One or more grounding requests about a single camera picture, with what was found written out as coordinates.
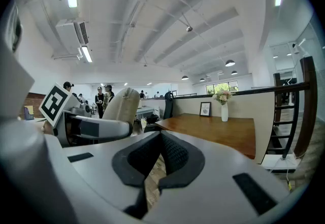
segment black shirt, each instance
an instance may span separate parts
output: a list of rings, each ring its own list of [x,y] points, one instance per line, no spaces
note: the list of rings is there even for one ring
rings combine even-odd
[[[95,96],[95,104],[98,106],[98,109],[103,109],[103,103],[101,104],[97,104],[98,101],[102,101],[104,102],[104,94],[102,93],[101,95],[100,94],[97,94]]]

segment dome pendant light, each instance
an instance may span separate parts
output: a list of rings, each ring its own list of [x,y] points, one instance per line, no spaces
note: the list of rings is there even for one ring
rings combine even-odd
[[[229,60],[226,61],[225,66],[230,67],[230,66],[235,65],[235,64],[236,63],[232,59],[229,59]]]

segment framed paper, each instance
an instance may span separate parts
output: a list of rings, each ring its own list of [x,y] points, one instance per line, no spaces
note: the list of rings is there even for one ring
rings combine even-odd
[[[200,116],[211,116],[211,102],[201,102]]]

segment black bag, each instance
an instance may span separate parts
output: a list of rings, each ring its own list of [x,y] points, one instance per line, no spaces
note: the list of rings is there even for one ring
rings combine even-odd
[[[154,124],[157,121],[158,121],[157,115],[152,114],[151,116],[147,117],[147,124]]]

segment desk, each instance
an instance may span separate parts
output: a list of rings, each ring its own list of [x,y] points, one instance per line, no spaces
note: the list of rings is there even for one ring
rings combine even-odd
[[[227,145],[255,158],[255,128],[252,118],[232,118],[222,122],[221,117],[204,117],[193,114],[181,114],[155,123],[164,130],[205,139]]]
[[[142,108],[137,109],[136,115],[142,115],[142,114],[150,113],[150,112],[154,112],[154,108],[142,107]]]

